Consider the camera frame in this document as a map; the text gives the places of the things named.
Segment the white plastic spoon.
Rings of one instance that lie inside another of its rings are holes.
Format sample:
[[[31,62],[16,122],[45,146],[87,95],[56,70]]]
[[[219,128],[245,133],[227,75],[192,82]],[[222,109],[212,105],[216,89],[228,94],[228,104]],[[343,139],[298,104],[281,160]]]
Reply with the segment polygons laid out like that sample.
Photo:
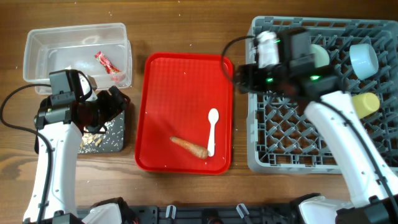
[[[210,123],[210,132],[208,138],[208,156],[213,157],[215,155],[215,125],[219,120],[219,113],[216,108],[212,108],[208,113],[208,120]]]

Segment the yellow plastic cup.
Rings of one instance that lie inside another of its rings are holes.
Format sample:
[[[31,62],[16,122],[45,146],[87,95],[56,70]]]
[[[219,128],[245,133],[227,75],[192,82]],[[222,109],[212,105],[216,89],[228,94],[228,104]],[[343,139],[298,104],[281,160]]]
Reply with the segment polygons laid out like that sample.
[[[380,108],[379,98],[374,93],[354,95],[352,102],[359,119],[375,113]]]

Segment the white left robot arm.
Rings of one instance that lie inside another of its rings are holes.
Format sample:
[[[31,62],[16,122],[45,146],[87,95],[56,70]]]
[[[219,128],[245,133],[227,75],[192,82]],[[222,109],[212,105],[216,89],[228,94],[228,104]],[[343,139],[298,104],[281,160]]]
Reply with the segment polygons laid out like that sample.
[[[79,70],[49,75],[52,93],[35,117],[38,163],[34,189],[24,223],[53,223],[58,215],[76,218],[76,160],[83,133],[98,133],[130,104],[116,86],[99,93],[85,92]]]

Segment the mint green bowl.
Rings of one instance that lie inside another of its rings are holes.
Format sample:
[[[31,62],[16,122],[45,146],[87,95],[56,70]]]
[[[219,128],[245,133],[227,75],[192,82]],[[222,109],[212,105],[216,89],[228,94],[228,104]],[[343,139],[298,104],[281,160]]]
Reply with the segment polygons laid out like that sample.
[[[310,46],[310,52],[314,56],[315,67],[324,67],[330,64],[330,57],[328,52],[320,45],[312,44]]]

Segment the orange carrot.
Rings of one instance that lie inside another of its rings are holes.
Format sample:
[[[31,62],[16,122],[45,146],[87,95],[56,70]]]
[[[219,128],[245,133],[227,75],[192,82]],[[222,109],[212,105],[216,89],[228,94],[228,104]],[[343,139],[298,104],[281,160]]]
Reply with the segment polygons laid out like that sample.
[[[199,145],[196,145],[194,143],[188,142],[186,140],[177,138],[177,137],[171,137],[170,140],[175,143],[176,145],[184,148],[187,150],[189,153],[194,155],[195,157],[199,159],[206,159],[208,157],[208,150],[205,149],[204,147],[201,147]]]

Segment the red snack wrapper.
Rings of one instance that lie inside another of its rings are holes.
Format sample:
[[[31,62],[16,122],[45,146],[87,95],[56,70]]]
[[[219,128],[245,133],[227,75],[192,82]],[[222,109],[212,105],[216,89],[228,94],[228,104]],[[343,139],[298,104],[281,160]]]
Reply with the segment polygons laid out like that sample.
[[[97,59],[97,61],[99,61],[99,63],[102,64],[102,66],[105,68],[108,74],[115,74],[121,72],[111,63],[111,61],[101,51],[99,51],[95,55],[95,59]]]

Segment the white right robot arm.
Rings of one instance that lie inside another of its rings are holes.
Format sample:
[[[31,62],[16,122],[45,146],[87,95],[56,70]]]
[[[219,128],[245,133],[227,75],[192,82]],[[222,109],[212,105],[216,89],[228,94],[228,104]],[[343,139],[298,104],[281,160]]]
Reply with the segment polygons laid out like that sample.
[[[292,207],[302,223],[396,223],[397,176],[358,119],[350,93],[331,65],[315,66],[309,33],[299,27],[252,36],[257,61],[242,65],[233,84],[243,93],[306,104],[347,184],[350,200],[306,195]]]

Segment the small blue bowl with food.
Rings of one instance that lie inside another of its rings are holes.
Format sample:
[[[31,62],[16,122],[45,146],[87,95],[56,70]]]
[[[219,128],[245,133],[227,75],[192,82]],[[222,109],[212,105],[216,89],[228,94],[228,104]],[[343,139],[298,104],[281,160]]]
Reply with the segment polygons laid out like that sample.
[[[370,44],[352,45],[349,57],[354,73],[360,80],[370,78],[379,70],[376,52]]]

